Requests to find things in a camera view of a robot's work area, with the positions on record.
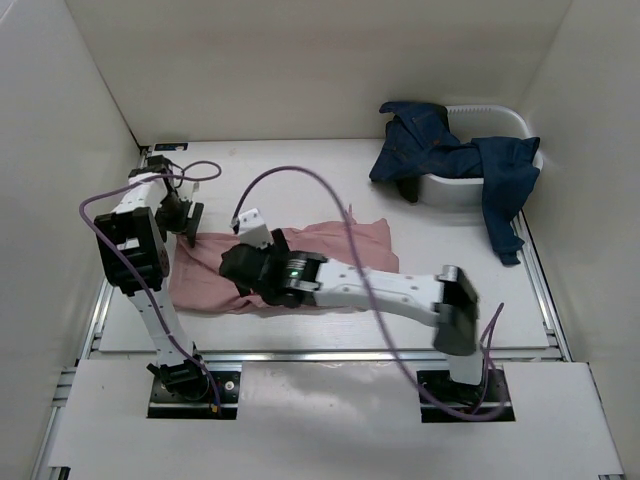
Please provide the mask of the pink trousers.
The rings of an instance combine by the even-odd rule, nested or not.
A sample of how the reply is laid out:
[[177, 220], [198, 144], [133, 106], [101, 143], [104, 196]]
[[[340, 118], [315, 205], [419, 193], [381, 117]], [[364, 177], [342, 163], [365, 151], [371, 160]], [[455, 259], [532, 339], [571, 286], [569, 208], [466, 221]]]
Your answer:
[[[399, 271], [399, 258], [392, 251], [391, 230], [386, 219], [372, 223], [355, 220], [347, 211], [355, 244], [363, 265], [390, 273]], [[352, 265], [354, 263], [342, 221], [327, 221], [302, 229], [285, 228], [284, 237], [292, 250], [317, 252]], [[179, 239], [176, 244], [169, 293], [178, 310], [206, 314], [241, 314], [270, 308], [257, 295], [242, 297], [236, 286], [219, 274], [221, 255], [238, 243], [226, 233], [202, 233], [196, 245]]]

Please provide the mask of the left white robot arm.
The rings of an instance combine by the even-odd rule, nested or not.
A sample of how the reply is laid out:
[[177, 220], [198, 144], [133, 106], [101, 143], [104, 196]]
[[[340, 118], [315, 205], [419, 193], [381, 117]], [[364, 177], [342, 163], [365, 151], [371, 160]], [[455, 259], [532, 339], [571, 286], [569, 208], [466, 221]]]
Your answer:
[[193, 247], [204, 205], [181, 191], [185, 170], [163, 155], [130, 172], [124, 196], [111, 212], [90, 220], [107, 281], [143, 319], [156, 351], [148, 365], [171, 394], [199, 401], [212, 393], [195, 343], [180, 325], [168, 292], [169, 234]]

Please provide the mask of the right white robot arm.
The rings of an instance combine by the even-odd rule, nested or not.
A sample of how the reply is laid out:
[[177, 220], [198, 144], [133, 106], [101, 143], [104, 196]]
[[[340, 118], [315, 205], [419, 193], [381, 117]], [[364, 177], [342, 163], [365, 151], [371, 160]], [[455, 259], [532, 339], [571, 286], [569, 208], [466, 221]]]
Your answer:
[[238, 244], [222, 254], [222, 277], [243, 296], [258, 295], [275, 307], [297, 309], [371, 308], [369, 285], [376, 308], [387, 314], [432, 327], [433, 347], [444, 354], [449, 387], [460, 399], [470, 400], [486, 384], [477, 321], [478, 294], [465, 272], [447, 265], [439, 275], [403, 275], [357, 269], [321, 254], [257, 248]]

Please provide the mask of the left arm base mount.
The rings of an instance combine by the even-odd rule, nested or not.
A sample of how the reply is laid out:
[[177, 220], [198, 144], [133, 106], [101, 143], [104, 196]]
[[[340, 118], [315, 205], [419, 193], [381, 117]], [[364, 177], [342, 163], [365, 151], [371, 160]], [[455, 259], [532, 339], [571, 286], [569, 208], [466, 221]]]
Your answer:
[[235, 420], [241, 372], [203, 370], [204, 364], [147, 365], [153, 375], [147, 417], [172, 420]]

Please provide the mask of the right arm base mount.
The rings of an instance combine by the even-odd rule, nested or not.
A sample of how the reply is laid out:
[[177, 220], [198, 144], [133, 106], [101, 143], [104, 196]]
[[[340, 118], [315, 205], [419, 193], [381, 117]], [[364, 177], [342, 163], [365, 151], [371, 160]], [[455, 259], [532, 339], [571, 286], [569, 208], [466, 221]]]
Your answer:
[[508, 384], [503, 369], [490, 370], [488, 385], [472, 386], [453, 382], [447, 370], [419, 370], [417, 381], [439, 401], [461, 413], [482, 415], [499, 406], [501, 395], [506, 397], [504, 410], [492, 422], [516, 420]]

